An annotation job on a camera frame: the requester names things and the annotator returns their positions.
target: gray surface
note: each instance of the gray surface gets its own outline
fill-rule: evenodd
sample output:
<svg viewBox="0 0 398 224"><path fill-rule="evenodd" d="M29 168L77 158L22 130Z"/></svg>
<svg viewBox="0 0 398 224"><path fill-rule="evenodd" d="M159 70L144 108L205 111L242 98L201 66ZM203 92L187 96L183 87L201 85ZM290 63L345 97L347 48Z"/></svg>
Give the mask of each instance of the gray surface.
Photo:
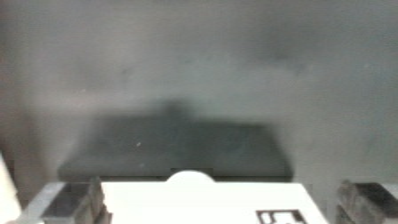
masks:
<svg viewBox="0 0 398 224"><path fill-rule="evenodd" d="M183 99L199 117L276 125L295 180L334 217L342 179L398 177L397 1L8 3L16 95L0 106L34 121L50 177L91 118ZM25 124L13 113L2 122ZM16 149L32 135L4 133Z"/></svg>
<svg viewBox="0 0 398 224"><path fill-rule="evenodd" d="M292 181L272 127L198 120L180 105L153 116L105 116L59 168L64 181L93 177L167 180L201 170L219 181Z"/></svg>

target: white object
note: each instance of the white object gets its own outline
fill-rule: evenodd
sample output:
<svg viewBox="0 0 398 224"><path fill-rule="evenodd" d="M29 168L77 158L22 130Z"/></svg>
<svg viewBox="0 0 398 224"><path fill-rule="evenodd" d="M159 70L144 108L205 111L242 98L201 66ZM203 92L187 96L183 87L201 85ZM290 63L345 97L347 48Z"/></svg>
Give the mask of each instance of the white object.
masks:
<svg viewBox="0 0 398 224"><path fill-rule="evenodd" d="M0 154L0 224L13 221L18 218L20 213L22 208L16 199L16 188Z"/></svg>
<svg viewBox="0 0 398 224"><path fill-rule="evenodd" d="M102 183L112 224L258 224L262 210L299 210L308 224L327 224L303 184L217 183L189 172L166 183Z"/></svg>

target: gray wall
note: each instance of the gray wall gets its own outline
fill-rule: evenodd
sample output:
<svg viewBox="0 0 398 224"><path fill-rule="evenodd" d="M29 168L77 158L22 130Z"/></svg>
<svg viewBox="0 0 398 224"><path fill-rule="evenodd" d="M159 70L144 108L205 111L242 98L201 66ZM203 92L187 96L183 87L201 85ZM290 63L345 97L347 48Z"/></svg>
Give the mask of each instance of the gray wall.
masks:
<svg viewBox="0 0 398 224"><path fill-rule="evenodd" d="M50 179L91 118L180 99L203 118L276 124L329 218L342 179L397 180L395 0L15 0L6 13Z"/></svg>

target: dark surface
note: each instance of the dark surface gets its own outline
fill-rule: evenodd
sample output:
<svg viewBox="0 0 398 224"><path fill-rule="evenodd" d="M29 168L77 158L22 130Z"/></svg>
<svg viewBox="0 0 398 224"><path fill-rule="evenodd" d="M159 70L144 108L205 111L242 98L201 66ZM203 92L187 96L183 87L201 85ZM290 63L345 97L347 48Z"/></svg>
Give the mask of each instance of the dark surface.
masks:
<svg viewBox="0 0 398 224"><path fill-rule="evenodd" d="M160 178L196 169L221 180L290 180L292 168L262 125L199 121L175 109L146 117L105 117L86 133L59 174L64 180L91 177Z"/></svg>
<svg viewBox="0 0 398 224"><path fill-rule="evenodd" d="M377 183L356 184L359 194L366 197L388 218L398 218L398 200Z"/></svg>

